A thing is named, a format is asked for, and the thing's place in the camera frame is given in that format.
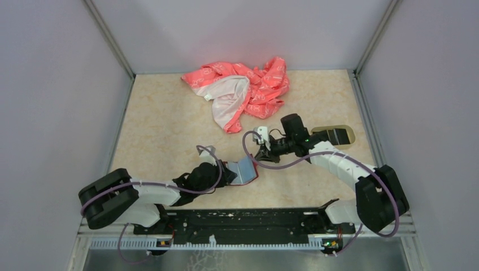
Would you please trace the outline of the red card holder wallet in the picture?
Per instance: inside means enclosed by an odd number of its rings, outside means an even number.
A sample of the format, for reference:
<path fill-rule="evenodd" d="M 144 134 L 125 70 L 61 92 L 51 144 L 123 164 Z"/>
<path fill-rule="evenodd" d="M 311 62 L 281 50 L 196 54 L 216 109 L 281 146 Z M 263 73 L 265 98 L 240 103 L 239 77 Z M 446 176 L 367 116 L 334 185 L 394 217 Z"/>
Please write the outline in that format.
<path fill-rule="evenodd" d="M 236 174 L 230 182 L 232 186 L 244 186 L 259 177 L 256 165 L 248 156 L 239 161 L 227 162 L 227 168 Z"/>

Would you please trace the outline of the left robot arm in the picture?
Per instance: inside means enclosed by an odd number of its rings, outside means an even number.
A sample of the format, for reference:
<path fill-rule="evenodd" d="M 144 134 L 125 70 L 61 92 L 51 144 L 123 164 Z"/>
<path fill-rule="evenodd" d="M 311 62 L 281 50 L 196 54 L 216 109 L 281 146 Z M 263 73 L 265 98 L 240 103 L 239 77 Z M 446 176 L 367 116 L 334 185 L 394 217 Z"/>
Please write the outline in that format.
<path fill-rule="evenodd" d="M 192 172 L 165 183 L 142 182 L 119 168 L 80 190 L 80 213 L 93 230 L 124 222 L 161 234 L 168 229 L 169 218 L 160 212 L 160 206 L 187 205 L 230 185 L 237 177 L 238 173 L 223 161 L 218 165 L 201 163 Z"/>

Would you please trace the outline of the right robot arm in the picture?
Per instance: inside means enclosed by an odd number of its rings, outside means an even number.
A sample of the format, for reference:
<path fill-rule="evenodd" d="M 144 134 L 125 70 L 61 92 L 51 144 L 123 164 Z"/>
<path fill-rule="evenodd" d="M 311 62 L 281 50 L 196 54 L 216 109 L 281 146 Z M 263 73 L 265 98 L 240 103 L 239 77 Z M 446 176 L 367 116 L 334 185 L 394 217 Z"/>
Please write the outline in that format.
<path fill-rule="evenodd" d="M 281 119 L 282 137 L 273 137 L 266 126 L 250 133 L 259 146 L 252 160 L 268 169 L 285 169 L 306 161 L 326 169 L 355 194 L 353 200 L 331 200 L 318 217 L 319 228 L 332 233 L 342 223 L 362 224 L 381 237 L 399 229 L 399 218 L 410 205 L 395 170 L 364 164 L 338 149 L 351 141 L 344 128 L 309 132 L 301 117 L 292 113 Z"/>

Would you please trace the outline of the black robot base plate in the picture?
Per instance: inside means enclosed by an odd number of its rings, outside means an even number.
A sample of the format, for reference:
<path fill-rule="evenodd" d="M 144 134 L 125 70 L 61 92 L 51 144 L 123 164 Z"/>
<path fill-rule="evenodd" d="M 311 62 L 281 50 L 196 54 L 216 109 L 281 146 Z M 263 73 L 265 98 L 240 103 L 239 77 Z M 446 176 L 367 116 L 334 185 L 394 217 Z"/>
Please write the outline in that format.
<path fill-rule="evenodd" d="M 146 228 L 134 225 L 135 235 L 171 235 L 174 244 L 207 244 L 214 236 L 220 245 L 306 244 L 311 234 L 354 234 L 348 222 L 333 224 L 325 209 L 199 209 L 167 210 Z"/>

